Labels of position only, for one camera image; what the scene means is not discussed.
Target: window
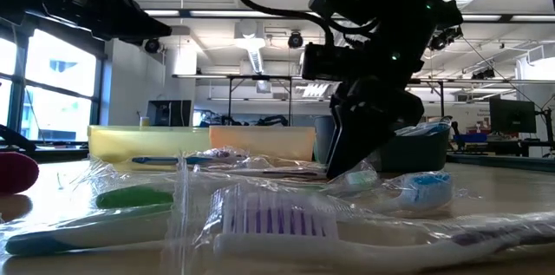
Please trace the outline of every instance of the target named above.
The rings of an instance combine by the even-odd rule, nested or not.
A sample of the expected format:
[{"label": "window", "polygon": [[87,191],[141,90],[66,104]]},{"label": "window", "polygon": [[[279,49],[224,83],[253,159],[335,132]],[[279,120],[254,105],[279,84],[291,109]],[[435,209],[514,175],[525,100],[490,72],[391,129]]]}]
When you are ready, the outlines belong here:
[{"label": "window", "polygon": [[0,38],[0,73],[13,75],[16,68],[16,45]]},{"label": "window", "polygon": [[28,86],[21,132],[33,141],[87,141],[90,106],[90,100]]},{"label": "window", "polygon": [[38,29],[16,39],[0,38],[0,124],[39,143],[87,141],[100,107],[96,57]]},{"label": "window", "polygon": [[0,79],[0,124],[8,125],[11,81]]},{"label": "window", "polygon": [[95,72],[93,55],[40,30],[29,39],[28,80],[92,96]]},{"label": "window", "polygon": [[[0,74],[13,75],[16,67],[16,45],[0,38]],[[0,124],[8,124],[11,81],[0,78]]]}]

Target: translucent container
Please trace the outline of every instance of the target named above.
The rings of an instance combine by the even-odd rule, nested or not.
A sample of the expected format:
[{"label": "translucent container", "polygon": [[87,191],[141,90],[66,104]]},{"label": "translucent container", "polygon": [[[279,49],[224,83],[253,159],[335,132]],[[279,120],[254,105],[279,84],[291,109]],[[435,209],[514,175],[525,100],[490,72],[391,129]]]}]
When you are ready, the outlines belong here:
[{"label": "translucent container", "polygon": [[141,156],[175,156],[210,149],[208,128],[88,127],[90,154],[109,163]]},{"label": "translucent container", "polygon": [[213,148],[233,146],[290,160],[312,161],[315,139],[313,127],[210,127]]}]

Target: desk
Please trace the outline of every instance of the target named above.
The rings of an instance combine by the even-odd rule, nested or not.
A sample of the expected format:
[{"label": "desk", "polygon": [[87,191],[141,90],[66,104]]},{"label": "desk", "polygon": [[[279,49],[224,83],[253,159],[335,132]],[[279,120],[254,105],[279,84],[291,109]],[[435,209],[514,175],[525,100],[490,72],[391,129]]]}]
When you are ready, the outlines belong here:
[{"label": "desk", "polygon": [[[86,167],[86,162],[70,162],[41,166],[39,181],[23,196],[0,199],[0,212],[13,219],[22,215],[37,219],[48,215],[53,207],[71,207],[75,211],[87,201],[64,200],[57,174],[71,174]],[[478,193],[481,199],[458,199],[451,208],[451,216],[470,213],[529,213],[555,208],[555,176],[548,173],[504,168],[447,164],[457,186]],[[494,260],[482,264],[465,265],[431,272],[442,275],[521,274],[533,268],[537,274],[553,274],[555,246],[536,246],[529,253],[520,252],[511,261]],[[69,253],[52,257],[0,257],[1,274],[158,274],[160,250],[135,248],[132,251]]]}]

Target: ceiling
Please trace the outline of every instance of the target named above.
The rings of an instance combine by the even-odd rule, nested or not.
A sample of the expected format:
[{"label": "ceiling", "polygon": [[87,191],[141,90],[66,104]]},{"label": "ceiling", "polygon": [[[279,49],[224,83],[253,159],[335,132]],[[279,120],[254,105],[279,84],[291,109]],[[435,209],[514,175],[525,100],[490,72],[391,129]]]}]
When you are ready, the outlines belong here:
[{"label": "ceiling", "polygon": [[[143,9],[244,9],[238,0],[135,0]],[[253,0],[256,3],[279,9],[307,10],[309,0]],[[530,13],[551,14],[551,0],[474,0],[467,5],[465,13]],[[200,67],[229,66],[237,68],[247,59],[244,49],[235,47],[234,24],[238,19],[165,19],[165,23],[190,28],[195,41],[203,50],[199,55]],[[302,50],[288,49],[287,40],[293,29],[300,30],[304,41],[321,43],[322,31],[313,23],[302,20],[263,20],[266,47],[261,49],[267,61],[298,62]],[[493,58],[496,69],[503,75],[514,73],[514,57],[526,54],[526,49],[536,48],[542,42],[555,40],[555,24],[515,23],[466,23],[462,26],[465,38],[448,46],[445,51],[429,53],[418,76],[470,77],[480,66],[482,58]],[[169,48],[177,47],[184,39],[179,36],[163,40]]]}]

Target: ceiling pipe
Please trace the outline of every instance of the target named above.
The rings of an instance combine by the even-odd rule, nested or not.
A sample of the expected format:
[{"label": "ceiling pipe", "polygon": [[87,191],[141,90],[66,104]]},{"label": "ceiling pipe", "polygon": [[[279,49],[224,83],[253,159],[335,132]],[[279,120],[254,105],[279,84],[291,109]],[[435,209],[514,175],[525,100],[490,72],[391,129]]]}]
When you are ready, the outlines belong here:
[{"label": "ceiling pipe", "polygon": [[490,94],[490,95],[486,95],[486,96],[481,96],[481,97],[473,98],[473,99],[470,100],[470,102],[472,102],[472,101],[483,101],[483,100],[485,100],[486,98],[494,97],[494,96],[497,96],[497,95],[512,94],[512,93],[515,93],[516,91],[517,91],[516,89],[508,89],[508,90],[505,91],[505,92],[499,92],[499,93],[494,93],[494,94]]}]

